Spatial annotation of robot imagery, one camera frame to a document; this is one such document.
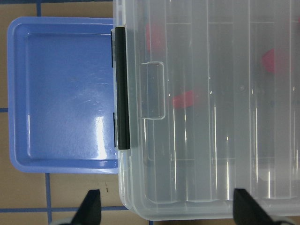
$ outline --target plastic container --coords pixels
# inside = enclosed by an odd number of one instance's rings
[[[234,188],[300,214],[300,1],[115,0],[126,29],[123,204],[149,220],[232,217]]]
[[[8,39],[10,159],[23,172],[117,173],[112,19],[21,17]]]

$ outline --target red object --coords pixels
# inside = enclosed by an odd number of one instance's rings
[[[146,46],[150,51],[162,51],[165,49],[165,30],[158,23],[149,23],[146,25]]]
[[[266,71],[275,73],[275,50],[272,48],[262,56],[262,64]]]
[[[194,104],[195,95],[193,90],[186,91],[180,95],[176,95],[173,98],[174,109],[185,109]]]

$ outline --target blue tray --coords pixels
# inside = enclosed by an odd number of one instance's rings
[[[117,173],[112,19],[21,17],[7,32],[12,164],[34,173]]]

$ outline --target black hinge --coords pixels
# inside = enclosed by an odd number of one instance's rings
[[[126,33],[124,27],[116,27],[115,35],[115,65],[117,81],[117,131],[118,149],[130,149]]]

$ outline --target clear plastic box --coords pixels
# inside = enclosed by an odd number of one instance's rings
[[[115,0],[130,125],[120,196],[149,220],[300,214],[300,1]]]

